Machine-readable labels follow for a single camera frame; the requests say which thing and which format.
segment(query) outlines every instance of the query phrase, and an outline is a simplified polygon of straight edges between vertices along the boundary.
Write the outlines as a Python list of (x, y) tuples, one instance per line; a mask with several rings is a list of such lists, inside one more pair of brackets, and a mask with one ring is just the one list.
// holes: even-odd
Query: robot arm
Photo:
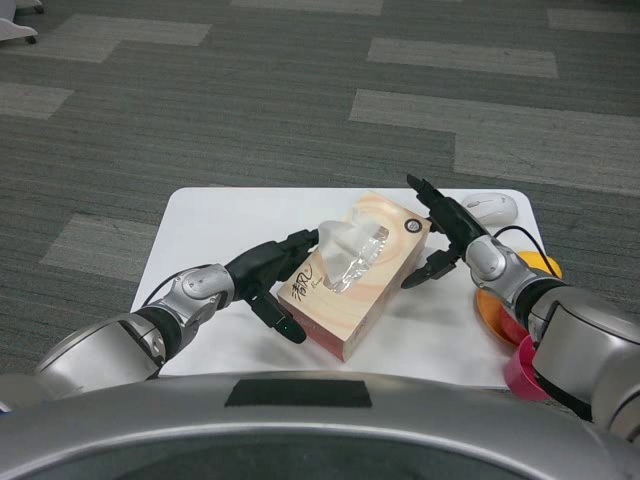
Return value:
[(62, 340), (35, 375), (1, 376), (0, 412), (154, 378), (202, 324), (233, 301), (246, 301), (268, 327), (302, 343), (304, 330), (269, 289), (289, 278), (317, 242), (317, 230), (303, 230), (254, 247), (224, 267), (178, 273), (166, 295)]
[(451, 245), (403, 288), (441, 277), (462, 258), (474, 284), (499, 298), (531, 334), (540, 386), (581, 418), (640, 443), (640, 323), (591, 292), (530, 269), (455, 200), (425, 180), (408, 182)]

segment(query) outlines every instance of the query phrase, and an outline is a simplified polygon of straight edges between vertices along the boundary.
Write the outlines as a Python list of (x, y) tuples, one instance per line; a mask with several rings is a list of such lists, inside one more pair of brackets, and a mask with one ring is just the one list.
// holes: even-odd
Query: white table surface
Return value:
[[(245, 250), (283, 240), (324, 220), (340, 220), (368, 189), (360, 188), (185, 188), (169, 200), (140, 281), (132, 310), (163, 279), (205, 263), (226, 264)], [(372, 189), (421, 216), (428, 209), (411, 189)], [(462, 200), (483, 190), (447, 190)], [(495, 190), (517, 203), (516, 224), (542, 244), (528, 199), (513, 190)], [(501, 240), (534, 250), (518, 232)], [(440, 234), (429, 234), (424, 254), (446, 248)], [(272, 370), (375, 372), (460, 385), (505, 387), (502, 367), (513, 349), (496, 339), (475, 310), (475, 287), (461, 261), (440, 280), (401, 290), (385, 308), (353, 356), (342, 363), (313, 340), (290, 343), (267, 328), (243, 302), (218, 312), (195, 340), (167, 363), (163, 375)]]

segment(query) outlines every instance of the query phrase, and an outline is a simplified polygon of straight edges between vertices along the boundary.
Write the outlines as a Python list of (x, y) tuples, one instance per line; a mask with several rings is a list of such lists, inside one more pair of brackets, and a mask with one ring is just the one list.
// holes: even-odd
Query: black rubber pad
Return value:
[(248, 406), (371, 408), (362, 380), (240, 380), (225, 407)]

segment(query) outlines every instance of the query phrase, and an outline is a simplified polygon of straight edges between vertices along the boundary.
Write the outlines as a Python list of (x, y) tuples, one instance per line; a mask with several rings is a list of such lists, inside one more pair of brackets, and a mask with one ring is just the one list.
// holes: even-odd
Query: white tissue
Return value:
[(318, 226), (318, 250), (327, 276), (324, 284), (344, 292), (374, 264), (384, 248), (389, 231), (371, 217), (354, 210), (351, 222), (327, 221)]

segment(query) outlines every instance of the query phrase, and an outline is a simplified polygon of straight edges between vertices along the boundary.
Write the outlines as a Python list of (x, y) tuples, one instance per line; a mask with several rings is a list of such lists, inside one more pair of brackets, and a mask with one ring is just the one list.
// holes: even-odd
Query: tissue box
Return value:
[(316, 250), (278, 291), (280, 303), (307, 335), (342, 361), (351, 356), (389, 297), (415, 269), (431, 226), (420, 215), (373, 192), (353, 208), (388, 231), (369, 270), (338, 293), (329, 285), (324, 261)]

